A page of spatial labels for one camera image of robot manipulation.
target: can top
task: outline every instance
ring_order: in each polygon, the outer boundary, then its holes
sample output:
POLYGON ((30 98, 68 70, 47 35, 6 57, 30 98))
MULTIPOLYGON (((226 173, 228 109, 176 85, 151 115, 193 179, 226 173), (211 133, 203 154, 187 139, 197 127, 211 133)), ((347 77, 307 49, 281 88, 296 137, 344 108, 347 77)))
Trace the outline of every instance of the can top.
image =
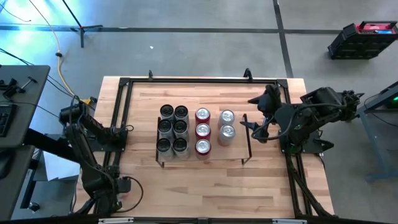
POLYGON ((210 111, 206 108, 199 108, 197 110, 197 117, 199 119, 207 119, 210 116, 210 111))
POLYGON ((210 142, 206 139, 201 139, 197 142, 196 149, 199 153, 206 153, 210 151, 210 142))
POLYGON ((185 106, 178 106, 175 108, 175 116, 178 118, 184 118, 188 114, 188 108, 185 106))
POLYGON ((157 141, 156 148, 160 152, 166 152, 167 150, 170 149, 171 145, 172 144, 168 139, 163 138, 163 139, 159 139, 159 141, 157 141))
POLYGON ((173 111, 174 111, 174 109, 173 109, 172 105, 163 105, 160 108, 160 114, 163 116, 171 116, 171 115, 173 115, 173 111))
POLYGON ((210 126, 205 123, 198 124, 196 132, 199 136, 207 136, 210 133, 210 126))
POLYGON ((176 139, 173 142, 173 148, 177 152, 182 152, 182 151, 186 150, 187 146, 188 146, 187 140, 182 139, 182 138, 176 139))
POLYGON ((176 133, 183 133, 187 130, 187 123, 185 121, 177 121, 174 123, 173 129, 176 133))
POLYGON ((230 110, 224 110, 224 111, 221 113, 221 118, 222 118, 224 121, 234 121, 235 115, 234 115, 234 113, 233 113, 232 111, 230 111, 230 110))
POLYGON ((226 124, 221 127, 221 133, 223 136, 233 138, 236 134, 235 129, 232 125, 226 124))
POLYGON ((172 123, 169 120, 163 119, 162 121, 159 122, 159 131, 161 132, 167 132, 172 129, 172 123))

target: gray floor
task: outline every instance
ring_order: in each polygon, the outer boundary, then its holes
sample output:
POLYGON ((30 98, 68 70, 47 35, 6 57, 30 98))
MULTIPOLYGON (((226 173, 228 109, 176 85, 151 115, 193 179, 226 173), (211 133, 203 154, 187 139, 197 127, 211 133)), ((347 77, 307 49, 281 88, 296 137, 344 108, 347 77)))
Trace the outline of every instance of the gray floor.
MULTIPOLYGON (((61 1, 37 1, 54 25, 75 25, 61 1)), ((272 0, 68 0, 83 25, 107 27, 217 27, 277 28, 272 0)), ((286 29, 341 29, 363 20, 396 20, 395 0, 279 0, 286 29)), ((45 24, 25 0, 8 0, 6 7, 33 24, 45 24)), ((21 23, 4 11, 0 24, 21 23)), ((246 67, 255 77, 286 77, 278 34, 210 33, 117 33, 90 32, 85 48, 73 32, 58 32, 65 56, 63 73, 81 97, 98 96, 105 75, 225 76, 240 77, 246 67)), ((34 64, 50 65, 50 75, 59 79, 51 32, 0 31, 0 47, 34 64)), ((393 70, 398 44, 369 61, 332 61, 326 47, 335 35, 286 35, 295 78, 304 78, 307 91, 321 86, 365 92, 371 96, 397 81, 393 70)), ((21 64, 0 55, 2 64, 21 64)), ((40 106, 57 113, 70 99, 46 85, 40 106)), ((31 128, 59 133, 61 126, 37 110, 31 128)), ((344 218, 395 223, 398 220, 398 180, 369 184, 366 174, 378 171, 376 159, 360 120, 326 125, 323 138, 335 143, 325 153, 326 174, 335 213, 344 218)), ((66 214, 73 187, 42 183, 36 202, 43 206, 34 215, 16 209, 13 218, 66 214)))

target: wooden table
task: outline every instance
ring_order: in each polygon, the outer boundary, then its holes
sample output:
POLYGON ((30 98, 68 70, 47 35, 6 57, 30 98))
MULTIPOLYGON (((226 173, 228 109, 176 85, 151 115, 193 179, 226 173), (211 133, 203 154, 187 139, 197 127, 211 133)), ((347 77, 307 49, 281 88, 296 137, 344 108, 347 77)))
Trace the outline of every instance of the wooden table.
MULTIPOLYGON (((111 123, 119 78, 104 77, 99 93, 95 119, 106 127, 111 123)), ((291 78, 288 84, 292 103, 301 103, 299 97, 306 94, 304 80, 291 78)), ((118 216, 294 217, 286 162, 278 141, 261 144, 251 139, 253 157, 245 166, 240 160, 168 162, 162 169, 155 161, 157 117, 162 105, 185 105, 191 118, 197 108, 206 107, 213 114, 230 109, 235 113, 246 113, 250 121, 261 122, 262 113, 247 100, 263 94, 264 90, 263 84, 135 83, 127 120, 127 124, 134 126, 134 131, 128 135, 120 166, 121 176, 130 175, 141 182, 144 198, 137 208, 118 213, 118 216)), ((276 135, 277 130, 278 126, 270 126, 270 136, 276 135)), ((95 152, 95 156, 102 164, 104 153, 95 152)), ((312 154, 302 157, 308 188, 323 207, 333 213, 320 159, 312 154)), ((139 196, 139 187, 133 183, 132 190, 121 197, 123 208, 134 205, 139 196)), ((300 190, 298 196, 304 212, 300 190)), ((79 183, 75 210, 87 199, 88 195, 79 183)))

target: soda can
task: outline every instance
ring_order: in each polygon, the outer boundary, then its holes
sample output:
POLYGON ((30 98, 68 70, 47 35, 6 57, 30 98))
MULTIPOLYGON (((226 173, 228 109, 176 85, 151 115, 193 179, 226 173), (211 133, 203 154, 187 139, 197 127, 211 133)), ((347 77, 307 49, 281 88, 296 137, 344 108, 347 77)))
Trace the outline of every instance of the soda can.
POLYGON ((188 125, 185 121, 176 121, 173 125, 175 138, 183 138, 189 141, 188 125))
POLYGON ((174 116, 176 121, 185 121, 189 127, 189 115, 188 115, 188 108, 185 106, 178 106, 175 108, 174 116))
POLYGON ((235 129, 232 125, 226 124, 220 128, 218 135, 218 144, 221 146, 229 146, 236 135, 235 129))
POLYGON ((172 143, 170 140, 166 138, 159 139, 156 143, 156 150, 161 154, 165 159, 173 159, 174 152, 172 149, 172 143))
POLYGON ((211 144, 206 139, 197 141, 195 152, 199 160, 207 160, 210 158, 211 144))
POLYGON ((174 153, 177 155, 179 159, 188 159, 189 158, 189 150, 188 150, 188 142, 185 139, 176 139, 173 142, 174 153))
POLYGON ((158 128, 160 138, 167 138, 170 141, 174 139, 173 125, 169 120, 163 119, 159 121, 158 128))
POLYGON ((206 108, 199 108, 195 113, 196 124, 210 124, 210 111, 206 108))
POLYGON ((197 128, 195 129, 195 135, 197 137, 197 140, 207 139, 210 141, 210 136, 211 136, 210 126, 205 123, 198 124, 197 128))
POLYGON ((175 118, 174 118, 174 108, 172 105, 163 105, 160 108, 160 117, 162 119, 167 119, 171 123, 174 123, 175 118))
POLYGON ((222 125, 230 124, 232 125, 235 120, 235 114, 231 110, 223 110, 218 118, 218 128, 222 125))

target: computer keyboard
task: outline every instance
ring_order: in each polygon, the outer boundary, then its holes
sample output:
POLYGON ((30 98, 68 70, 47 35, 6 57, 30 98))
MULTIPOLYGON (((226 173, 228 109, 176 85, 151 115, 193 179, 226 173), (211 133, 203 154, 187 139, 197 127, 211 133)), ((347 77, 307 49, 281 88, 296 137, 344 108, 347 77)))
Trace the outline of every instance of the computer keyboard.
POLYGON ((0 105, 0 137, 6 137, 10 128, 12 119, 16 112, 17 105, 3 104, 0 105))

